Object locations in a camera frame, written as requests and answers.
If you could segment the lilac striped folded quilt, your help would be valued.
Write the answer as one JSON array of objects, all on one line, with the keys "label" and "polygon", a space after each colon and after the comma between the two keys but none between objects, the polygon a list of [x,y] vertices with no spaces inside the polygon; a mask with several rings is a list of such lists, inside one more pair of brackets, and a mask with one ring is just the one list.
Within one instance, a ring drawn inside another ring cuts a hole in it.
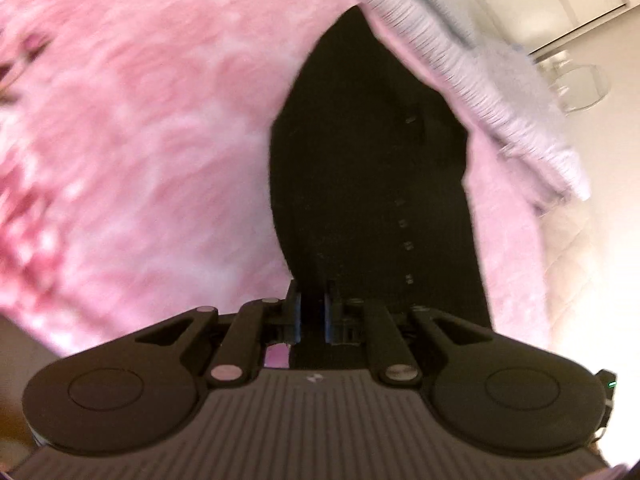
[{"label": "lilac striped folded quilt", "polygon": [[491,135],[538,208],[589,200],[587,174],[564,136],[560,100],[522,49],[482,32],[464,0],[358,1]]}]

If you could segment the black knit skirt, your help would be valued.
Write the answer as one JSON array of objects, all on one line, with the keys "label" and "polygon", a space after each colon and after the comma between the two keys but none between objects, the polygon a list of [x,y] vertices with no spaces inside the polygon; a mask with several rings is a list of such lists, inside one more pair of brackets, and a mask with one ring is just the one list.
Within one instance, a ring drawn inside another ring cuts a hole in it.
[{"label": "black knit skirt", "polygon": [[274,228],[302,295],[424,306],[489,327],[463,179],[468,132],[359,8],[320,38],[271,128]]}]

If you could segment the pink floral bed blanket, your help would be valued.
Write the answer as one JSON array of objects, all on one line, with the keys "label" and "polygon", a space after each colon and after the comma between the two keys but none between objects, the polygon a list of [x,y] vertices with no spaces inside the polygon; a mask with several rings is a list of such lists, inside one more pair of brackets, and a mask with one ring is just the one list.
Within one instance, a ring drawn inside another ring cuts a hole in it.
[{"label": "pink floral bed blanket", "polygon": [[1,311],[62,356],[277,296],[271,125],[357,0],[1,0]]}]

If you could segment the round mirror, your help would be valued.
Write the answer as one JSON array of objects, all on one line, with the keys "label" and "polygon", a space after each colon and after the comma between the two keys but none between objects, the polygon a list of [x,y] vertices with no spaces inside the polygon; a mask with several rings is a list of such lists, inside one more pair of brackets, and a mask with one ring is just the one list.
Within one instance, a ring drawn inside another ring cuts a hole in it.
[{"label": "round mirror", "polygon": [[558,97],[565,114],[581,112],[602,102],[611,91],[601,67],[578,63],[562,50],[538,58],[537,67]]}]

